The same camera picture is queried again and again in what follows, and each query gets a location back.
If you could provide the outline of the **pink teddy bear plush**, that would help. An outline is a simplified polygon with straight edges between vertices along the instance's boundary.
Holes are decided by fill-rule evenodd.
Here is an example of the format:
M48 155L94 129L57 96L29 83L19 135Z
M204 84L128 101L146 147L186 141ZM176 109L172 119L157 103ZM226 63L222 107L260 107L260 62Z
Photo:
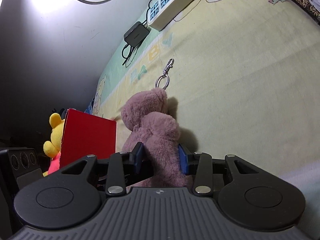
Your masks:
M122 148L130 152L144 144L154 175L138 183L141 187L191 187L192 178L181 172L178 155L180 128L168 112L167 93L162 88L131 96L121 109L121 119L131 134Z

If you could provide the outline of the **yellow tiger plush toy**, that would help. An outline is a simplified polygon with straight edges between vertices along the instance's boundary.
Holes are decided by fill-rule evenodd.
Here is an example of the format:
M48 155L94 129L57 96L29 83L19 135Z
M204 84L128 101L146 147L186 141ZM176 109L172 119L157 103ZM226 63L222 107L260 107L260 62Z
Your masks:
M65 119L61 119L59 113L53 113L49 118L49 124L52 128L50 140L43 145L43 151L50 158L50 165L45 175L52 174L60 168L61 144Z

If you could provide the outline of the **red cardboard box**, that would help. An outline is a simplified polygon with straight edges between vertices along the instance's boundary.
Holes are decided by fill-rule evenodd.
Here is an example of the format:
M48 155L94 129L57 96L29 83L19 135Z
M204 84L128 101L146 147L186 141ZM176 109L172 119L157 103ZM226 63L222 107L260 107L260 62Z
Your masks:
M63 129L60 167L90 154L108 158L116 152L116 132L116 121L70 108Z

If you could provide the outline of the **black speaker device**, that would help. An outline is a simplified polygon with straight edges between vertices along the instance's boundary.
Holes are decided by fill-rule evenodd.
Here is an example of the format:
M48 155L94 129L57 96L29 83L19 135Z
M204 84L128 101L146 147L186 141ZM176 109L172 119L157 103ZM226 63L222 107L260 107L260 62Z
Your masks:
M33 148L1 148L1 188L20 190L41 178Z

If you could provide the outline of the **metal keyring clasp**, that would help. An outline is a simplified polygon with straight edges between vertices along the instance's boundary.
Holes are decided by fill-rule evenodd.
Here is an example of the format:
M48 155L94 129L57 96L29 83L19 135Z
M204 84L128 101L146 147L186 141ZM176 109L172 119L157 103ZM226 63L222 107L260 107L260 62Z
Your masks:
M160 87L160 84L161 84L161 81L162 80L165 80L165 84L164 86L162 87L163 90L166 90L167 87L169 86L170 84L170 76L169 76L169 70L171 70L173 68L173 65L174 65L174 59L171 58L166 66L164 67L163 69L163 72L162 72L162 75L159 76L155 82L155 88L159 88Z

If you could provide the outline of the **black power adapter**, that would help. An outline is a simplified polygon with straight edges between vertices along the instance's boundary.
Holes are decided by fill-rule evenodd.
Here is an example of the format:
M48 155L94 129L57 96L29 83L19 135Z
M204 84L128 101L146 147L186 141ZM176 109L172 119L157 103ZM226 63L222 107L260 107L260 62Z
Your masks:
M124 41L132 48L135 48L149 33L149 29L138 21L124 34Z

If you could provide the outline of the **white blue power strip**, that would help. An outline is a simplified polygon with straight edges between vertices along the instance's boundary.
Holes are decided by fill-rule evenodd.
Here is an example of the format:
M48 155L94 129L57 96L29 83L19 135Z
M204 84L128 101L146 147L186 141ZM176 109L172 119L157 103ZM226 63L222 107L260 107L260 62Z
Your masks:
M161 31L193 0L156 0L148 9L147 25Z

